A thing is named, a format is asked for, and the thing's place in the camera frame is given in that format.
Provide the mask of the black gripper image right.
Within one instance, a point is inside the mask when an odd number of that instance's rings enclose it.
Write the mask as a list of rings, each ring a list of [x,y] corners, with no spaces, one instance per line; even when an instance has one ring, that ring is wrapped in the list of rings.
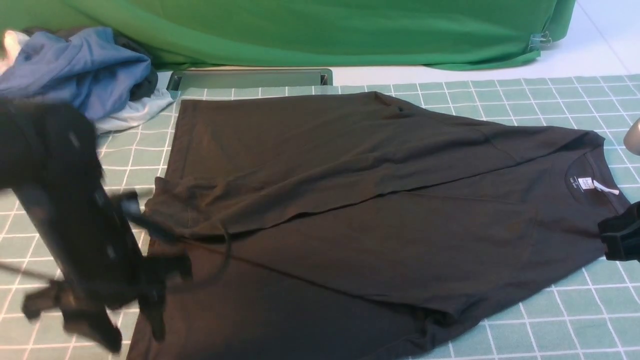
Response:
[[[613,262],[640,260],[640,203],[632,203],[622,214],[598,223],[605,259]]]

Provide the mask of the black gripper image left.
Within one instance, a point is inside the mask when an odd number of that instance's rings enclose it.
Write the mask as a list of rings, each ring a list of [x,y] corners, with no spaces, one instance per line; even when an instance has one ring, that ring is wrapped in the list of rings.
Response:
[[[192,280],[188,255],[143,255],[134,223],[102,186],[92,193],[62,194],[31,185],[16,187],[14,194],[74,292],[110,310],[138,301],[153,339],[165,341],[167,282],[175,276]],[[122,333],[104,307],[64,309],[62,327],[111,354],[121,353]]]

